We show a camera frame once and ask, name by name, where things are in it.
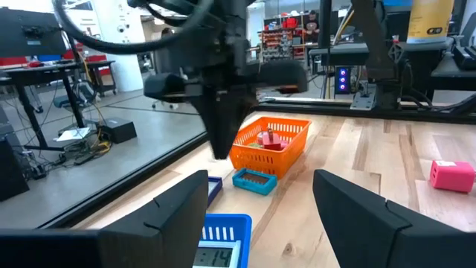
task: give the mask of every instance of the metal frame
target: metal frame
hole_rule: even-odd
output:
[[[30,100],[28,99],[25,86],[36,85],[44,82],[49,83],[54,80],[62,80],[77,125],[78,127],[84,127],[83,116],[79,111],[76,102],[76,95],[74,94],[68,79],[69,70],[74,70],[75,68],[77,68],[75,64],[66,64],[63,66],[46,66],[29,69],[16,68],[5,71],[5,73],[9,74],[11,77],[10,83],[16,88],[16,91],[19,95],[19,100],[23,105],[23,109],[28,116],[28,120],[31,123],[33,131],[35,132],[36,139],[39,142],[38,146],[26,144],[24,145],[24,148],[31,150],[52,150],[60,152],[65,150],[65,144],[52,144],[48,143],[46,140],[38,119],[36,119],[34,108],[31,106]]]
[[[334,115],[360,118],[380,118],[405,121],[427,121],[451,124],[476,124],[476,114],[452,115],[443,112],[419,111],[417,106],[402,105],[401,110],[373,109],[370,111],[350,108],[351,103],[329,101],[273,100],[260,104],[256,110],[266,112],[289,112],[311,115]]]

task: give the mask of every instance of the blue plastic basket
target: blue plastic basket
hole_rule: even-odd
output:
[[[251,217],[247,214],[206,214],[200,240],[221,242],[241,240],[238,267],[246,268],[250,255]]]

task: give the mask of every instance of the orange plastic basket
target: orange plastic basket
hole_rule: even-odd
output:
[[[237,134],[230,152],[234,168],[249,168],[255,171],[284,177],[306,146],[307,131],[311,121],[288,118],[261,117],[244,127]],[[289,145],[281,151],[247,146],[257,142],[257,135],[268,128],[273,129]]]

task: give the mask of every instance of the wooden table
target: wooden table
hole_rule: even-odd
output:
[[[245,124],[264,115],[312,121],[304,153],[267,197],[235,188],[231,162],[214,160],[204,144],[76,228],[106,226],[207,169],[224,178],[209,212],[253,218],[249,267],[338,267],[312,194],[313,170],[323,168],[450,226],[476,231],[476,190],[439,191],[428,182],[433,159],[476,167],[476,126],[270,112],[255,113]]]

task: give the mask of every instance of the gray floor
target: gray floor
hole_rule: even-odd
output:
[[[58,90],[57,94],[60,92],[64,93],[64,90]],[[37,115],[40,123],[46,116],[53,96],[54,92],[40,94],[45,109]],[[109,94],[102,99],[100,111],[103,116],[133,121],[138,137],[116,144],[99,159],[77,167],[61,167],[51,171],[46,179],[30,181],[28,192],[0,202],[0,228],[35,228],[205,130],[200,117],[193,113],[190,106],[181,105],[177,110],[189,112],[177,113],[162,105],[158,105],[158,111],[154,111],[151,103],[152,100],[142,96],[142,91],[120,93],[117,96]],[[13,105],[13,99],[10,99],[9,104]],[[25,126],[21,124],[13,106],[5,101],[1,105],[17,130],[20,142],[25,144],[33,131],[28,128],[27,122],[24,122]],[[26,118],[20,105],[19,114]],[[99,118],[94,108],[84,111],[83,116]],[[70,112],[53,106],[42,125],[45,137],[57,137],[57,130],[72,121]],[[42,155],[51,161],[57,158],[55,152],[42,151]]]

